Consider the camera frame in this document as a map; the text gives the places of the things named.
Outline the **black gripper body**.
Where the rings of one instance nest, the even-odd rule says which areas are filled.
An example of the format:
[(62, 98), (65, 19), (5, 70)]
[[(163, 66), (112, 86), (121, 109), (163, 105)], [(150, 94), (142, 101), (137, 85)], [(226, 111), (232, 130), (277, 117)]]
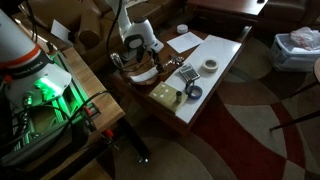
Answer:
[(154, 50), (147, 50), (143, 46), (138, 47), (136, 50), (136, 55), (141, 54), (144, 56), (145, 53), (147, 53), (149, 55), (149, 57), (153, 60), (155, 65), (159, 64), (159, 56)]

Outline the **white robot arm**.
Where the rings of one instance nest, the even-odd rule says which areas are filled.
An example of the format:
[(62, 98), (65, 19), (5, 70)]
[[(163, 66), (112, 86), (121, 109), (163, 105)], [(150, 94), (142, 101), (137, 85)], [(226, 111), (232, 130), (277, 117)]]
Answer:
[(163, 70), (159, 60), (159, 52), (163, 49), (164, 44), (158, 40), (154, 34), (150, 21), (145, 17), (138, 17), (133, 22), (129, 20), (125, 7), (125, 0), (105, 0), (115, 14), (115, 23), (118, 23), (119, 34), (122, 42), (129, 50), (136, 51), (136, 61), (141, 62), (145, 52), (148, 53), (156, 69)]

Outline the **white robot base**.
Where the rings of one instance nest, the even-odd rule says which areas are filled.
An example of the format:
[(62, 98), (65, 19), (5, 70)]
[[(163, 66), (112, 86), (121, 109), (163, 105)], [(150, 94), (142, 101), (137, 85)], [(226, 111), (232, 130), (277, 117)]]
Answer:
[(60, 97), (72, 80), (2, 10), (0, 69), (12, 78), (5, 95), (16, 112)]

